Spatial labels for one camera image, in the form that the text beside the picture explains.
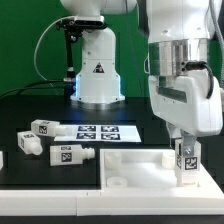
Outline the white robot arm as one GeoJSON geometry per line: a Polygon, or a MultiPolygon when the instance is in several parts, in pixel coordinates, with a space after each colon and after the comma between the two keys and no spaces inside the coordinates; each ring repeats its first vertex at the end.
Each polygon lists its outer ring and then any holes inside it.
{"type": "Polygon", "coordinates": [[[145,68],[153,113],[167,122],[182,152],[193,153],[198,137],[220,133],[220,87],[208,66],[209,40],[218,32],[222,0],[60,0],[83,33],[82,69],[71,99],[107,105],[122,100],[115,71],[115,35],[106,14],[138,9],[148,38],[145,68]]]}

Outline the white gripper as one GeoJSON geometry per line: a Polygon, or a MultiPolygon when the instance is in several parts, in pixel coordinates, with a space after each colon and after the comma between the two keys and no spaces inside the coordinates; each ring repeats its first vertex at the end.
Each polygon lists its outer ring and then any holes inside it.
{"type": "Polygon", "coordinates": [[[209,79],[206,70],[190,71],[174,79],[172,88],[161,87],[156,76],[149,77],[153,113],[165,120],[174,149],[182,135],[182,154],[193,156],[197,137],[218,135],[223,126],[222,103],[217,79],[207,99],[209,79]]]}

